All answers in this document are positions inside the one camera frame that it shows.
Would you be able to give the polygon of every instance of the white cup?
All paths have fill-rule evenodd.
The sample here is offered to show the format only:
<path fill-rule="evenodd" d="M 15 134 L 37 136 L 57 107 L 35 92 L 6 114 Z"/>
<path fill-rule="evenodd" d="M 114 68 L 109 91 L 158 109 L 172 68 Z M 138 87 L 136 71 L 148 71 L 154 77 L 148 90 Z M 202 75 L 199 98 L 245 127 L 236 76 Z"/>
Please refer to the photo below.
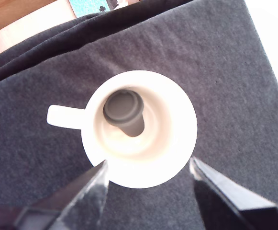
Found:
<path fill-rule="evenodd" d="M 110 125 L 103 107 L 117 90 L 143 99 L 145 128 L 129 137 Z M 103 83 L 86 109 L 51 105 L 47 122 L 81 129 L 83 147 L 93 166 L 108 160 L 110 180 L 129 188 L 148 188 L 174 177 L 188 162 L 197 137 L 197 120 L 186 93 L 171 79 L 151 71 L 118 74 Z"/>

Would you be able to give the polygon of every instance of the rubber stopper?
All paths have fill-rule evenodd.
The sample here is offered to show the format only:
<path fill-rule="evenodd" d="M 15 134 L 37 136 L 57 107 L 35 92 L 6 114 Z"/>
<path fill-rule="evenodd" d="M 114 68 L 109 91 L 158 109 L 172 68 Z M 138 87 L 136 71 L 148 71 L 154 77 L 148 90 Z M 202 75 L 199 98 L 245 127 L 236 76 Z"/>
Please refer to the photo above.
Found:
<path fill-rule="evenodd" d="M 143 107 L 143 100 L 138 93 L 119 90 L 109 96 L 103 113 L 109 124 L 120 128 L 130 137 L 136 137 L 144 130 Z"/>

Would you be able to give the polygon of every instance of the ceramic cup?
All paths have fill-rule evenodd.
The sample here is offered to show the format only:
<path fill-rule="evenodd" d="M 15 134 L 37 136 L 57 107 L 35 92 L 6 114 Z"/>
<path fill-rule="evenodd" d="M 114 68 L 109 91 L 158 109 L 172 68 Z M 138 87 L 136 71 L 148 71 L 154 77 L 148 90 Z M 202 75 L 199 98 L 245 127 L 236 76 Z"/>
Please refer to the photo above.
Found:
<path fill-rule="evenodd" d="M 103 114 L 118 90 L 138 93 L 144 102 L 144 130 L 130 137 L 110 125 Z M 174 177 L 188 162 L 197 137 L 197 120 L 186 93 L 171 79 L 150 71 L 118 74 L 103 83 L 86 109 L 51 105 L 47 122 L 81 130 L 92 165 L 108 160 L 110 180 L 129 188 L 148 188 Z"/>

